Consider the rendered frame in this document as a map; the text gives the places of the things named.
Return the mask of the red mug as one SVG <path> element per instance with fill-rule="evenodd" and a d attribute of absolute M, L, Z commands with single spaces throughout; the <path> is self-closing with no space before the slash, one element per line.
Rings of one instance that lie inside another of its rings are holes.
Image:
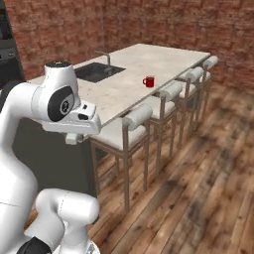
<path fill-rule="evenodd" d="M 146 87 L 153 87 L 155 85 L 155 78 L 153 76 L 146 76 L 143 79 L 143 84 Z"/>

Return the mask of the dark sink basin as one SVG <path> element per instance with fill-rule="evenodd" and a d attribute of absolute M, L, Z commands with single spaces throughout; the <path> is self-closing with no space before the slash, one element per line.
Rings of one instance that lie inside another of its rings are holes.
<path fill-rule="evenodd" d="M 124 67 L 104 63 L 89 63 L 74 70 L 77 78 L 97 83 L 124 70 Z"/>

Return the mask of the dark grey island base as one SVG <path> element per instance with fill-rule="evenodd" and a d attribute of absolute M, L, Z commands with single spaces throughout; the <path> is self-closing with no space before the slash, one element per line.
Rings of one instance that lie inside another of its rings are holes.
<path fill-rule="evenodd" d="M 23 118 L 13 151 L 35 174 L 40 191 L 56 188 L 97 196 L 88 140 L 67 145 L 63 134 L 46 132 L 41 124 Z"/>

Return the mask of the dark tall appliance stack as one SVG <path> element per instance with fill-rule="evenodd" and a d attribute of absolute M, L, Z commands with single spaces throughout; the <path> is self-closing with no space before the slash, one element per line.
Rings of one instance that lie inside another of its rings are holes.
<path fill-rule="evenodd" d="M 0 0 L 0 90 L 10 80 L 25 81 L 4 0 Z"/>

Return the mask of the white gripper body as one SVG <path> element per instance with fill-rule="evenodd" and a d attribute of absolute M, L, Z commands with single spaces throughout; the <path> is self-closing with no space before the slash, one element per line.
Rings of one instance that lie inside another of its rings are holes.
<path fill-rule="evenodd" d="M 43 129 L 48 132 L 75 133 L 75 134 L 98 134 L 101 129 L 100 118 L 97 114 L 91 120 L 68 121 L 68 122 L 43 122 Z"/>

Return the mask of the grey sink tap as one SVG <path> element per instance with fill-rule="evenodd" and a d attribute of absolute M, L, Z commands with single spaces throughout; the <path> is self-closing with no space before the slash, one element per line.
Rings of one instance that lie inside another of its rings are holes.
<path fill-rule="evenodd" d="M 106 52 L 103 52 L 103 51 L 94 51 L 94 52 L 107 57 L 107 68 L 105 69 L 105 71 L 111 72 L 112 71 L 112 66 L 111 66 L 110 54 L 106 53 Z"/>

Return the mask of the white cushioned bar stool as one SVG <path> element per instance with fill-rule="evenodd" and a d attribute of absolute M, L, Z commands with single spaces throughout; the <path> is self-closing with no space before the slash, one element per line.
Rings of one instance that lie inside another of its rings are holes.
<path fill-rule="evenodd" d="M 183 85 L 179 81 L 173 81 L 165 88 L 158 92 L 158 96 L 149 96 L 145 103 L 152 107 L 153 114 L 150 123 L 154 126 L 157 136 L 157 156 L 156 156 L 156 172 L 161 170 L 161 154 L 163 145 L 163 129 L 166 124 L 172 122 L 170 155 L 173 155 L 175 133 L 177 126 L 177 114 L 180 108 L 180 94 L 183 90 Z"/>
<path fill-rule="evenodd" d="M 196 98 L 199 79 L 203 75 L 203 69 L 198 66 L 186 72 L 184 80 L 179 80 L 178 82 L 183 86 L 183 90 L 180 93 L 180 102 L 181 102 L 181 124 L 180 124 L 180 136 L 178 148 L 182 147 L 185 124 L 186 124 L 186 114 L 188 102 L 192 98 Z"/>
<path fill-rule="evenodd" d="M 153 110 L 149 105 L 141 104 L 124 117 L 117 117 L 115 120 L 108 123 L 101 129 L 98 135 L 90 137 L 92 166 L 97 193 L 100 193 L 100 185 L 97 171 L 96 150 L 100 149 L 113 155 L 116 159 L 116 166 L 119 166 L 120 159 L 123 160 L 124 201 L 126 212 L 128 212 L 130 208 L 129 160 L 141 147 L 144 147 L 145 155 L 143 190 L 145 191 L 147 189 L 150 118 L 152 113 Z"/>
<path fill-rule="evenodd" d="M 205 110 L 209 98 L 209 86 L 211 84 L 211 73 L 210 70 L 215 67 L 218 63 L 217 56 L 211 56 L 206 59 L 202 68 L 204 70 L 203 76 L 199 80 L 200 92 L 199 92 L 199 102 L 196 112 L 196 125 L 199 125 L 204 118 Z"/>

